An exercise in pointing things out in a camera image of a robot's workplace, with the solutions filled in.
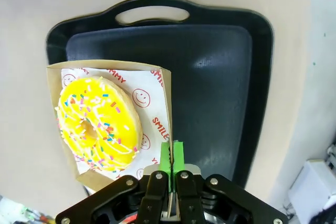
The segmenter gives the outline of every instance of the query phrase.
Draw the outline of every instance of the screw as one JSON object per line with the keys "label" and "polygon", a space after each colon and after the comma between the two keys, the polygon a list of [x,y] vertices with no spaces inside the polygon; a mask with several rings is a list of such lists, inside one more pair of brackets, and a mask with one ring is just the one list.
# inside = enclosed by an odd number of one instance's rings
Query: screw
{"label": "screw", "polygon": [[161,173],[157,173],[156,176],[155,176],[157,179],[161,179],[163,176]]}
{"label": "screw", "polygon": [[128,185],[128,186],[131,186],[131,185],[133,185],[133,180],[131,180],[131,179],[129,179],[129,180],[127,180],[126,181],[126,185]]}
{"label": "screw", "polygon": [[186,172],[181,173],[181,178],[188,178],[189,175]]}
{"label": "screw", "polygon": [[280,219],[274,219],[273,224],[282,224],[282,220]]}
{"label": "screw", "polygon": [[69,224],[70,223],[70,219],[69,218],[63,218],[61,221],[61,224]]}
{"label": "screw", "polygon": [[212,178],[210,179],[210,183],[215,186],[218,184],[218,180],[216,178]]}

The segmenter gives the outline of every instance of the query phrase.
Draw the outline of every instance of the donut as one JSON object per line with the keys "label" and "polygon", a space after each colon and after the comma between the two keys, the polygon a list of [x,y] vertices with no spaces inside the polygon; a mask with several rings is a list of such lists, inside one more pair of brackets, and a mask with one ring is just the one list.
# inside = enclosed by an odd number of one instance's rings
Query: donut
{"label": "donut", "polygon": [[125,169],[139,152],[142,127],[127,94],[103,77],[74,80],[55,108],[61,136],[91,168]]}

